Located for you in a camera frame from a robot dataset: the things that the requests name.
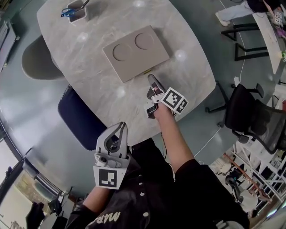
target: scissors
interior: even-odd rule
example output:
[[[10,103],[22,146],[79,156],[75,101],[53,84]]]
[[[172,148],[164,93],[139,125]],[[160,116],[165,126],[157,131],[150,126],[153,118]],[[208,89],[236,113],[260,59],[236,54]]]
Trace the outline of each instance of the scissors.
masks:
[[[72,17],[77,11],[83,9],[88,2],[89,2],[89,0],[87,0],[80,8],[76,8],[76,9],[65,8],[65,9],[63,9],[61,17]]]

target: navy chair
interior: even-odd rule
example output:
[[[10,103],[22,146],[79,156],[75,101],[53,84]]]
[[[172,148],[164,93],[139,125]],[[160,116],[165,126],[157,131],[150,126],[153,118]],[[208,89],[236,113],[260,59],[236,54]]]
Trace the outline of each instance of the navy chair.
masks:
[[[69,85],[58,105],[59,115],[87,150],[95,150],[97,139],[107,129]]]

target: white sneaker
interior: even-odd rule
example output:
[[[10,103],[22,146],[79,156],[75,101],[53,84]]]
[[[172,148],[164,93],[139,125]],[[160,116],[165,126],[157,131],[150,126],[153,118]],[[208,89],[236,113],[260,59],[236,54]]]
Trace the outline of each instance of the white sneaker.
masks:
[[[220,22],[223,26],[226,27],[226,26],[228,26],[228,25],[231,23],[230,21],[225,21],[225,20],[220,19],[218,12],[216,12],[215,15],[216,15],[216,17],[218,18],[219,22]]]

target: floor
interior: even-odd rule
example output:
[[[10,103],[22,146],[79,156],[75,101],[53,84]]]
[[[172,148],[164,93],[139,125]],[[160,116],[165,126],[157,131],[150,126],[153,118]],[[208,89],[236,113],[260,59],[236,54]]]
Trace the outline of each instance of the floor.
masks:
[[[33,148],[28,158],[45,176],[62,189],[74,186],[74,191],[83,195],[94,186],[94,157],[92,152],[79,144],[58,115],[57,105],[68,82],[32,80],[21,69],[23,51],[41,34],[36,12],[44,2],[14,0],[4,15],[12,20],[21,39],[14,46],[7,67],[0,73],[0,118],[22,154]],[[243,62],[233,61],[234,44],[220,34],[224,28],[217,21],[215,12],[223,9],[221,2],[171,2],[196,34],[216,80],[221,82],[230,96],[230,84],[235,76],[240,76]],[[230,0],[222,0],[222,3],[226,7],[234,5]],[[251,16],[234,20],[235,23],[253,21]],[[264,45],[259,31],[242,33],[241,36],[246,47]],[[246,60],[241,74],[242,84],[254,88],[259,82],[266,94],[263,102],[267,102],[283,67],[281,65],[277,74],[273,75],[269,57]],[[203,160],[205,164],[212,163],[236,141],[227,128],[218,131],[217,122],[223,118],[223,112],[206,114],[204,111],[206,106],[222,104],[223,98],[215,89],[201,105],[179,122],[196,159]],[[159,135],[154,137],[154,141],[162,148]]]

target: beige tray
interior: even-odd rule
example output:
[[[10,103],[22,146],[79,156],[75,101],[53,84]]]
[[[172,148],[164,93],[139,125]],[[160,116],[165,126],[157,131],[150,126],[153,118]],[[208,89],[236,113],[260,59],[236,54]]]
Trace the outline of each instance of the beige tray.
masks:
[[[123,83],[170,58],[150,25],[120,38],[103,51]]]

